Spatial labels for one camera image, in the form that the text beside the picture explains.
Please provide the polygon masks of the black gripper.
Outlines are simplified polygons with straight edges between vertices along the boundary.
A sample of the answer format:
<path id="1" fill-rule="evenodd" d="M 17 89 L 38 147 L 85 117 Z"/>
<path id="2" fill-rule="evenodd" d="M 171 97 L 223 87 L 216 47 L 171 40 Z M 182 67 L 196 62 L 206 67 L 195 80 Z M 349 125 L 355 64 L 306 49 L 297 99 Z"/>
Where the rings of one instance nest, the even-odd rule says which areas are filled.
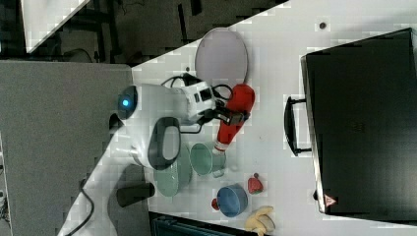
<path id="1" fill-rule="evenodd" d="M 250 113 L 246 111 L 232 112 L 225 106 L 225 103 L 220 99 L 217 99 L 215 101 L 214 113 L 216 119 L 223 121 L 228 126 L 238 125 L 241 122 L 245 122 L 250 117 Z"/>

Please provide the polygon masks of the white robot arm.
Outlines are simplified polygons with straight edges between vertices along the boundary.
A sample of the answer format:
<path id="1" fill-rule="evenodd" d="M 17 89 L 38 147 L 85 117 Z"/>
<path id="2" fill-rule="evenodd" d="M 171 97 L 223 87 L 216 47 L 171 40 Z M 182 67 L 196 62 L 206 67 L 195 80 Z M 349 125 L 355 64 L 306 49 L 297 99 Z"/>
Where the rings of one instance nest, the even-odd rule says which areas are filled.
<path id="1" fill-rule="evenodd" d="M 205 82 L 125 88 L 118 99 L 123 126 L 83 182 L 57 236 L 118 236 L 108 202 L 124 170 L 130 165 L 153 170 L 171 166 L 180 154 L 183 126 L 202 126 L 213 119 L 237 125 L 249 118 L 247 111 L 226 107 L 225 100 L 216 100 L 213 87 Z"/>

